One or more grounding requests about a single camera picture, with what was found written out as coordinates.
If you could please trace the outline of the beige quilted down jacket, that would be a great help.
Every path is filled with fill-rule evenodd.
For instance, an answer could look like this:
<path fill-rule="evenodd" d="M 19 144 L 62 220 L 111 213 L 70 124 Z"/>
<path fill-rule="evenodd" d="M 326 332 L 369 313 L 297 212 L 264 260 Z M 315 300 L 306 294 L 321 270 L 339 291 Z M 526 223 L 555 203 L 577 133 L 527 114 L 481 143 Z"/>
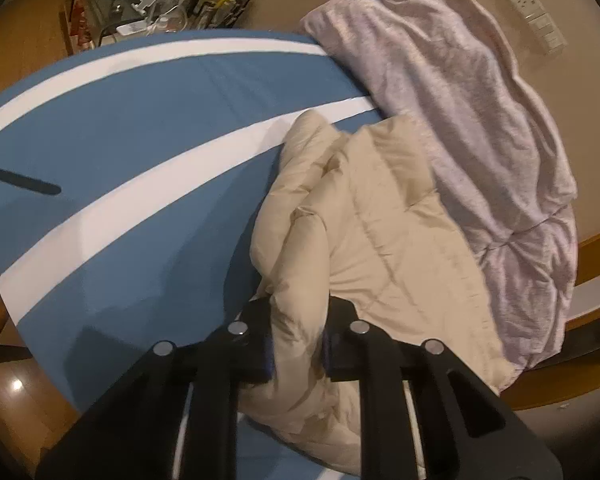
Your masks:
<path fill-rule="evenodd" d="M 492 390 L 516 378 L 486 280 L 441 203 L 419 126 L 396 116 L 346 133 L 309 110 L 289 129 L 250 255 L 271 305 L 275 370 L 239 407 L 332 469 L 361 470 L 360 394 L 320 362 L 328 300 L 392 338 L 442 340 Z"/>

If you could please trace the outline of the blue white striped bedsheet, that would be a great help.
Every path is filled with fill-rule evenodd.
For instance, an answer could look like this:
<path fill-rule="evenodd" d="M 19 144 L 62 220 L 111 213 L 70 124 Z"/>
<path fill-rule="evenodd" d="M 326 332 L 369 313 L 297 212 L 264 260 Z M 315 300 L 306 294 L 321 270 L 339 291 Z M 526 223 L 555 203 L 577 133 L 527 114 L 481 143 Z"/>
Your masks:
<path fill-rule="evenodd" d="M 284 137 L 315 110 L 379 122 L 313 40 L 204 30 L 47 66 L 0 94 L 0 294 L 62 396 L 87 410 L 152 344 L 192 344 L 237 315 Z"/>

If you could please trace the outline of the lilac floral duvet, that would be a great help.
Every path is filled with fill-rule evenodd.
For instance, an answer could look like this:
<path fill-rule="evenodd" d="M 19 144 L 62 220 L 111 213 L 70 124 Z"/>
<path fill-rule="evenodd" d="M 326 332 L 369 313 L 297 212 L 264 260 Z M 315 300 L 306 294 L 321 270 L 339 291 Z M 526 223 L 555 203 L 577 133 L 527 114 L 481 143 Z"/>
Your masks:
<path fill-rule="evenodd" d="M 518 370 L 562 348 L 577 196 L 558 128 L 477 0 L 329 0 L 300 23 L 387 115 L 407 114 Z"/>

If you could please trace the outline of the wooden bed frame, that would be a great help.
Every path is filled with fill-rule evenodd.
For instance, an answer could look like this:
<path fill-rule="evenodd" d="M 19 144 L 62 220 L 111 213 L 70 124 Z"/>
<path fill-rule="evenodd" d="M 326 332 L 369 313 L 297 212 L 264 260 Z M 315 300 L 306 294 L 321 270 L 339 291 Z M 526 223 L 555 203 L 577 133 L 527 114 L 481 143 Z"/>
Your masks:
<path fill-rule="evenodd" d="M 600 388 L 600 234 L 579 247 L 562 351 L 522 374 L 503 399 L 516 411 L 542 408 Z"/>

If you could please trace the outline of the white wall socket panel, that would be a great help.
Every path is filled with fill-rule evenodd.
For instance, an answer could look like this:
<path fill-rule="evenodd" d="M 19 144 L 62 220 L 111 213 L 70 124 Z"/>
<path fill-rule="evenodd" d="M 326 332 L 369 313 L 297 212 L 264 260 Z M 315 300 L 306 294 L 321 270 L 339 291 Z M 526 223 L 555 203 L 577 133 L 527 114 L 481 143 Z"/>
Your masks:
<path fill-rule="evenodd" d="M 506 0 L 521 17 L 546 54 L 561 51 L 566 45 L 564 35 L 540 0 Z"/>

